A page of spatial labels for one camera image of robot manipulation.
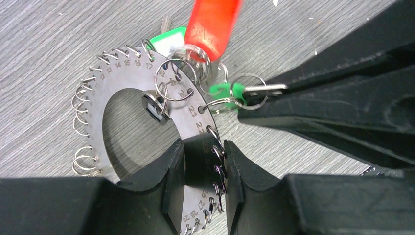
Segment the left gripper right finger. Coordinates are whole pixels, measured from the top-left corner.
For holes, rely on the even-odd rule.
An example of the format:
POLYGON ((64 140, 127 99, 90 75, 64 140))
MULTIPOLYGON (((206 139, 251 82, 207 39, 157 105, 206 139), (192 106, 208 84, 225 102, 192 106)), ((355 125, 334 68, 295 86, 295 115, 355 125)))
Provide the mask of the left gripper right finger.
POLYGON ((279 179, 231 141, 230 235, 412 235, 415 184, 405 178, 288 174, 279 179))

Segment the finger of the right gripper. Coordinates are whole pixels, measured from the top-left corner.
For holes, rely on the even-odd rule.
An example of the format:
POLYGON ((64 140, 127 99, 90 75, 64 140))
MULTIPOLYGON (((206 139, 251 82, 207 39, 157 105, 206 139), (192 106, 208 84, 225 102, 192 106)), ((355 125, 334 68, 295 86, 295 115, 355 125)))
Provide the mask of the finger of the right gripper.
POLYGON ((415 67, 370 68, 292 85, 241 123, 290 132, 367 164, 415 166, 415 67))
POLYGON ((244 92, 249 103, 364 104, 415 95, 415 3, 398 0, 296 68, 244 92))

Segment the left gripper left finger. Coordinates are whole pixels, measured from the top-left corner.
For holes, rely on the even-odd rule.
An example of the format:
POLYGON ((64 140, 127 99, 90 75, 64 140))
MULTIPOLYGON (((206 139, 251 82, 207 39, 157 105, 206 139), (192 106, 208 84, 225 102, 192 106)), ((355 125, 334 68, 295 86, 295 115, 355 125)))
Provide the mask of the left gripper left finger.
POLYGON ((184 201, 184 145, 112 183, 100 177, 0 181, 3 235, 177 235, 184 201))

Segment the black key tag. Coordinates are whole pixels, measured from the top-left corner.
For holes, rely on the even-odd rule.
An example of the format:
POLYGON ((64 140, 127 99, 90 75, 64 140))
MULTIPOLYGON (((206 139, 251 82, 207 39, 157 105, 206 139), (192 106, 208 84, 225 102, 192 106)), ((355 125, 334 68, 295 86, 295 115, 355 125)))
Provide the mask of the black key tag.
POLYGON ((143 108, 159 125, 165 125, 170 120, 167 102, 156 91, 145 91, 141 100, 143 108))

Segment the numbered metal key ring disc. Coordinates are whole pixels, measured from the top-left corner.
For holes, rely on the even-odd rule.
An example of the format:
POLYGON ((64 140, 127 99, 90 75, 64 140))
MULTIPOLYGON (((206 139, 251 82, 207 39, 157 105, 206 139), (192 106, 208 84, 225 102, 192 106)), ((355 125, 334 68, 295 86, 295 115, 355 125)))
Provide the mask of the numbered metal key ring disc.
POLYGON ((72 126, 87 140, 72 162, 76 174, 116 183, 153 162, 176 138, 204 132, 208 125, 225 137, 248 135, 248 146, 266 136, 266 130, 237 124, 230 114, 200 114, 198 107, 213 101, 205 82, 195 84, 183 62, 174 62, 170 69, 165 61, 148 44, 97 55, 71 101, 72 126), (149 90, 167 102, 170 120, 165 125, 142 106, 143 93, 149 90))

